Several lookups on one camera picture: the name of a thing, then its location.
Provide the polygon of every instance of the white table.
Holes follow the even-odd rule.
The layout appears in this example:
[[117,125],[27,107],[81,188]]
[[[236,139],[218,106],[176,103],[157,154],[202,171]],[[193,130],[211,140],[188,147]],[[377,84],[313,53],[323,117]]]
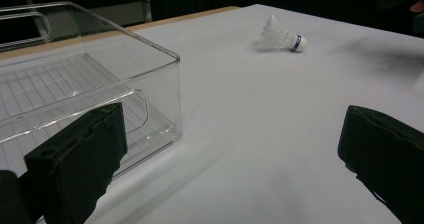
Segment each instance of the white table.
[[[256,51],[271,14],[304,53]],[[181,56],[183,138],[112,184],[114,208],[91,221],[400,223],[337,146],[351,104],[424,131],[424,40],[262,5],[137,33]]]

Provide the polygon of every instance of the shuttlecock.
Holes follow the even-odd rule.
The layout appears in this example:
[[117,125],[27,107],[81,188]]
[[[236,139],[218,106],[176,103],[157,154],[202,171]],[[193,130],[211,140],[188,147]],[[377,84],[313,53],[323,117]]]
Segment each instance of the shuttlecock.
[[278,17],[272,15],[263,28],[258,50],[288,49],[292,52],[303,52],[307,44],[304,37],[293,33]]

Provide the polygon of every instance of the bin handle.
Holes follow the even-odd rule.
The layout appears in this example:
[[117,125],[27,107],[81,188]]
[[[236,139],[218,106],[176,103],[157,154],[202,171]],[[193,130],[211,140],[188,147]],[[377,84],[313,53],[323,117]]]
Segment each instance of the bin handle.
[[6,15],[6,16],[0,17],[0,21],[7,20],[7,19],[14,19],[14,18],[32,17],[32,16],[40,17],[44,21],[44,25],[47,29],[47,33],[44,31],[44,28],[41,27],[43,23],[36,19],[34,20],[34,22],[35,22],[35,25],[37,26],[40,37],[29,38],[29,39],[14,41],[14,42],[0,43],[0,48],[26,44],[31,42],[37,42],[37,41],[49,41],[52,36],[52,29],[50,27],[49,22],[47,21],[47,17],[39,12],[28,12],[28,13]]

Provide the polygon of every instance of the clear plastic bin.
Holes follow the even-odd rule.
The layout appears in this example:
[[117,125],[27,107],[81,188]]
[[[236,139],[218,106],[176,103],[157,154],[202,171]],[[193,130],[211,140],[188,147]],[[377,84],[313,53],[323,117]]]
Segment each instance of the clear plastic bin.
[[128,154],[115,178],[179,140],[177,54],[72,3],[0,9],[0,169],[21,175],[25,154],[81,114],[122,102]]

